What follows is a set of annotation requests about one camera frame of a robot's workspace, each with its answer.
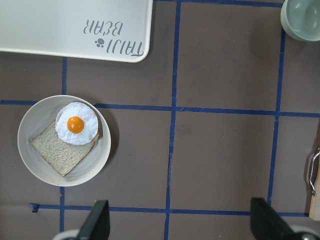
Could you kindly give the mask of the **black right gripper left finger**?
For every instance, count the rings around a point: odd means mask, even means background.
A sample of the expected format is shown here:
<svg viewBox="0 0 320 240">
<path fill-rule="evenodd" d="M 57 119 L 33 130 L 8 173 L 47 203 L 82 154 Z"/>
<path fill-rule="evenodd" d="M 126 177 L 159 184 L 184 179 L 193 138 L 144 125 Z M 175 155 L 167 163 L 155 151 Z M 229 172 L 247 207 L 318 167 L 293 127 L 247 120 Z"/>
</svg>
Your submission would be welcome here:
<svg viewBox="0 0 320 240">
<path fill-rule="evenodd" d="M 107 240 L 110 236 L 110 212 L 108 200 L 95 202 L 91 212 L 80 228 L 78 240 Z"/>
</svg>

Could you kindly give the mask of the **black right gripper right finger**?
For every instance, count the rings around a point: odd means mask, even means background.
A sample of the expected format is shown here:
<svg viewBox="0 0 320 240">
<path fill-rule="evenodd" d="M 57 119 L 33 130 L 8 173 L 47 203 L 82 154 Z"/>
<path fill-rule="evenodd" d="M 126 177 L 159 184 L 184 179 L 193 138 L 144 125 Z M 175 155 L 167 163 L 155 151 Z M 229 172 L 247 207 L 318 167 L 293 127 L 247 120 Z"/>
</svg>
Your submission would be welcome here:
<svg viewBox="0 0 320 240">
<path fill-rule="evenodd" d="M 250 200 L 250 230 L 256 240 L 291 240 L 296 233 L 264 198 Z"/>
</svg>

